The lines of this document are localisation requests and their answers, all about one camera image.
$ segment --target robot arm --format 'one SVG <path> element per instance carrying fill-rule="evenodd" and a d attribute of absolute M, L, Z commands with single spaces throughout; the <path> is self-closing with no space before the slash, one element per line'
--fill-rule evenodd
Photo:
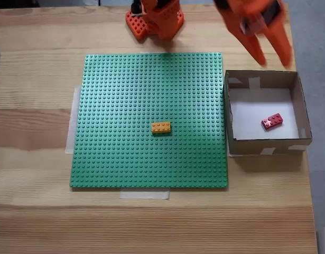
<path fill-rule="evenodd" d="M 283 25 L 282 0 L 214 0 L 214 3 L 228 31 L 260 65 L 266 65 L 266 59 L 256 34 L 265 35 L 283 66 L 289 67 L 292 49 Z"/>

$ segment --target yellow lego brick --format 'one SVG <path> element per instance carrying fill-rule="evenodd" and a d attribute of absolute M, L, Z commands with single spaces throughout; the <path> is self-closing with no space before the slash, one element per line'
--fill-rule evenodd
<path fill-rule="evenodd" d="M 152 133 L 171 132 L 171 122 L 152 123 Z"/>

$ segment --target wood grain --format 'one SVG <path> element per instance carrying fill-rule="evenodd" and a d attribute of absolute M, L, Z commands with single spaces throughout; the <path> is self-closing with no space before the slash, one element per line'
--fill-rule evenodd
<path fill-rule="evenodd" d="M 86 54 L 220 51 L 225 69 L 260 69 L 214 6 L 182 9 L 184 27 L 164 43 L 135 41 L 128 7 L 0 10 L 0 253 L 317 253 L 305 153 L 228 158 L 228 189 L 173 189 L 169 200 L 69 188 Z M 285 28 L 292 42 L 289 17 Z"/>
<path fill-rule="evenodd" d="M 0 205 L 0 253 L 308 254 L 302 208 Z"/>

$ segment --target green lego baseplate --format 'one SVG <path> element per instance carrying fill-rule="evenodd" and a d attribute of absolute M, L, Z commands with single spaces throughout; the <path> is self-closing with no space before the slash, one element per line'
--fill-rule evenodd
<path fill-rule="evenodd" d="M 71 187 L 227 185 L 220 53 L 86 56 Z"/>

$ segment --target open cardboard box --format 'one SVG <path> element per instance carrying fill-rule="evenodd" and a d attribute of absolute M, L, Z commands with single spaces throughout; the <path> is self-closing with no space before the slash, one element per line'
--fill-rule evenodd
<path fill-rule="evenodd" d="M 299 74 L 295 71 L 227 70 L 225 116 L 231 155 L 302 152 L 312 141 Z M 283 123 L 265 130 L 262 119 Z"/>

